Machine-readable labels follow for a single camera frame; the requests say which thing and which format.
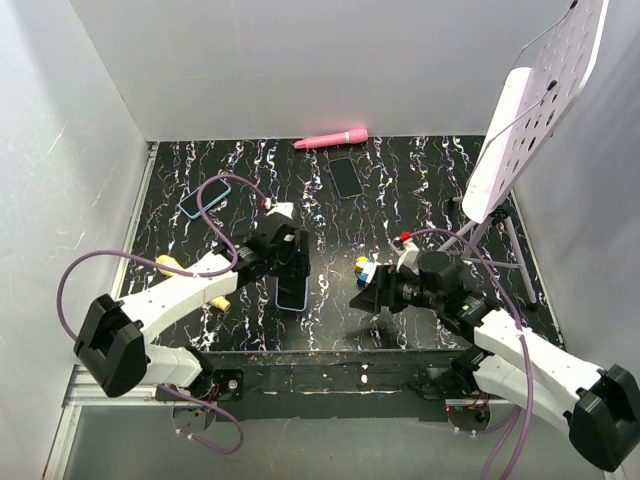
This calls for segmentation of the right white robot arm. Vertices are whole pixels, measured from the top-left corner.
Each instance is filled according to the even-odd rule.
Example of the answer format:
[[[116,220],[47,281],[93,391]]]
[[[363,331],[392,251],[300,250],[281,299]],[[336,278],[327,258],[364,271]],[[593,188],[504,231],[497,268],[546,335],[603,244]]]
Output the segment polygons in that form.
[[[359,260],[352,308],[377,314],[432,310],[470,343],[452,363],[464,397],[499,396],[566,434],[600,470],[614,472],[639,445],[639,386],[619,365],[604,369],[549,343],[464,282],[463,266],[443,252],[409,253],[411,266]]]

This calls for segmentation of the beige wooden toy piece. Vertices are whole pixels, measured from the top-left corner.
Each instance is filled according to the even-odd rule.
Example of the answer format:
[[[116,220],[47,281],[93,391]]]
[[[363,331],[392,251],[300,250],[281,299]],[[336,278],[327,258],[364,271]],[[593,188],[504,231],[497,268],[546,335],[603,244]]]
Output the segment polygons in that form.
[[[166,277],[174,276],[175,273],[173,270],[184,270],[184,268],[169,255],[160,255],[155,259],[155,262],[162,265],[159,272]],[[231,302],[225,296],[215,297],[209,301],[209,304],[223,313],[228,313],[231,308]]]

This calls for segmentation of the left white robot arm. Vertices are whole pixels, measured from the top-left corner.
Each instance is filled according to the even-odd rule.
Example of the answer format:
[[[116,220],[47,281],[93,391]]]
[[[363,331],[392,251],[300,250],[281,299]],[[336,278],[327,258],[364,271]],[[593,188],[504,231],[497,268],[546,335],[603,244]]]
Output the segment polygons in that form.
[[[193,400],[214,388],[214,369],[192,347],[156,338],[211,300],[265,276],[305,286],[309,235],[277,216],[231,245],[218,245],[190,268],[137,294],[105,294],[89,307],[74,345],[76,357],[109,398],[141,385],[173,385]]]

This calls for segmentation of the blue cased phone on table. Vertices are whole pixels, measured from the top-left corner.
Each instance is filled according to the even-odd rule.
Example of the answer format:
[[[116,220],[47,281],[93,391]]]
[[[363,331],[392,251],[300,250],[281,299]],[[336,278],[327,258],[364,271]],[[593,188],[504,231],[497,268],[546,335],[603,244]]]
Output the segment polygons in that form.
[[[178,204],[179,210],[190,220],[201,217],[197,198],[200,188],[186,195]],[[201,204],[205,212],[221,203],[231,193],[230,184],[222,179],[216,180],[208,185],[201,194]]]

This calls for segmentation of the toy figure with blue body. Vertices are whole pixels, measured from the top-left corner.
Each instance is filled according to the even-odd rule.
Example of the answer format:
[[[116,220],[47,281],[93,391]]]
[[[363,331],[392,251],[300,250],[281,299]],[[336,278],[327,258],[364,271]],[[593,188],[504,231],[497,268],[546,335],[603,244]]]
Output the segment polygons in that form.
[[[359,289],[366,288],[375,275],[378,263],[369,260],[366,256],[360,256],[355,262],[356,285]]]

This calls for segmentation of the black phone on table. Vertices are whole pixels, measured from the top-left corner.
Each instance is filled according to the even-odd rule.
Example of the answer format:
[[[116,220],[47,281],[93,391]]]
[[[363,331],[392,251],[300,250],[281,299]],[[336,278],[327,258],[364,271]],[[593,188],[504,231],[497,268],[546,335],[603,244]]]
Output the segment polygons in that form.
[[[341,199],[354,198],[363,193],[354,164],[349,158],[331,160],[329,170]]]

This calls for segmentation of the pink microphone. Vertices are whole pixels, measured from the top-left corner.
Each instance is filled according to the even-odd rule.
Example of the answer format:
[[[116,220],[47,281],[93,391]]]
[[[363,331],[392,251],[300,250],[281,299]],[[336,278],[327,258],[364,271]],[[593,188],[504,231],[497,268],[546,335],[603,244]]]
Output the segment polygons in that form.
[[[360,144],[369,138],[366,128],[355,128],[341,133],[307,137],[294,143],[296,150],[309,150],[344,144]]]

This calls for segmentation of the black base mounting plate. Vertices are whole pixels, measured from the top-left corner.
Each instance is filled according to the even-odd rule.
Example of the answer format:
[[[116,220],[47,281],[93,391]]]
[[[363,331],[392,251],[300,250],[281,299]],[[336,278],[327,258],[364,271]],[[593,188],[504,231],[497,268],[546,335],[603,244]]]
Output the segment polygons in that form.
[[[460,387],[453,350],[210,352],[186,391],[241,420],[416,418],[483,430],[487,395]]]

